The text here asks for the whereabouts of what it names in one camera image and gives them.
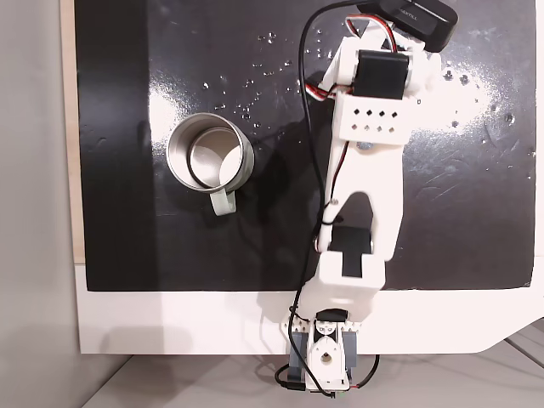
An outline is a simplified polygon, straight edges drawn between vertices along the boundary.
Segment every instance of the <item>metal mug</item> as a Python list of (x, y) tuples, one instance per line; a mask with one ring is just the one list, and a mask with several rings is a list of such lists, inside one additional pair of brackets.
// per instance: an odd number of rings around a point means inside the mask
[(234, 123), (212, 113), (197, 113), (173, 130), (167, 162), (181, 184), (209, 194), (216, 215), (225, 215), (236, 211), (235, 190), (249, 179), (255, 156)]

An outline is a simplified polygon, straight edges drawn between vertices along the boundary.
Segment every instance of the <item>3d printed robot arm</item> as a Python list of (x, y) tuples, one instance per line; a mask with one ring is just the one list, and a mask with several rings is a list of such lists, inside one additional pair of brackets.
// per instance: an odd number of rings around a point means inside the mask
[[(389, 49), (383, 49), (385, 40)], [(385, 262), (394, 255), (403, 214), (403, 149), (441, 69), (440, 56), (428, 58), (425, 48), (424, 42), (370, 23), (361, 38), (343, 39), (319, 85), (336, 95), (326, 207), (315, 243), (318, 267), (302, 290), (292, 329), (298, 350), (324, 390), (351, 387), (360, 322), (385, 284)], [(336, 222), (349, 197), (359, 192), (371, 203), (370, 235)], [(370, 245), (361, 241), (365, 236), (371, 237)], [(360, 262), (345, 262), (348, 252)], [(293, 352), (288, 379), (318, 389), (309, 376), (303, 380)]]

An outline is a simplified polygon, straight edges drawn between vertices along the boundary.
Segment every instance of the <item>white table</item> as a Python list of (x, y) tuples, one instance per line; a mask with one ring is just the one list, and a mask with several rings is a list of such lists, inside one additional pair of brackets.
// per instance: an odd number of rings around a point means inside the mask
[[(537, 3), (537, 19), (544, 8)], [(84, 354), (285, 354), (280, 321), (293, 292), (89, 292), (83, 238), (73, 3), (62, 1), (65, 113), (81, 351)], [(537, 72), (544, 31), (537, 25)], [(544, 87), (537, 99), (544, 100)], [(537, 141), (544, 143), (537, 106)], [(537, 158), (537, 180), (544, 179)], [(544, 316), (544, 189), (537, 183), (530, 287), (497, 291), (379, 292), (360, 354), (475, 353)]]

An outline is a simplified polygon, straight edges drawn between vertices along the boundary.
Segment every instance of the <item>mounting holes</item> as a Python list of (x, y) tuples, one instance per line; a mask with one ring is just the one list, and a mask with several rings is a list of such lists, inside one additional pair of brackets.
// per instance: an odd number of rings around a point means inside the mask
[(321, 356), (321, 362), (323, 364), (325, 364), (326, 366), (328, 366), (329, 364), (332, 363), (332, 357), (330, 354), (328, 353), (324, 353), (322, 356)]

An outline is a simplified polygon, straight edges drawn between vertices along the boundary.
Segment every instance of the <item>water droplet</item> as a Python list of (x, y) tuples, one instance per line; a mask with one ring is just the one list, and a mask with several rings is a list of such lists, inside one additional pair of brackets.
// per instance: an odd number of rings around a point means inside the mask
[(512, 126), (516, 122), (516, 116), (512, 113), (507, 113), (504, 116), (504, 122), (508, 123), (508, 126)]
[(465, 74), (459, 78), (459, 81), (461, 81), (461, 85), (464, 87), (465, 85), (468, 85), (470, 79), (468, 79), (468, 76)]

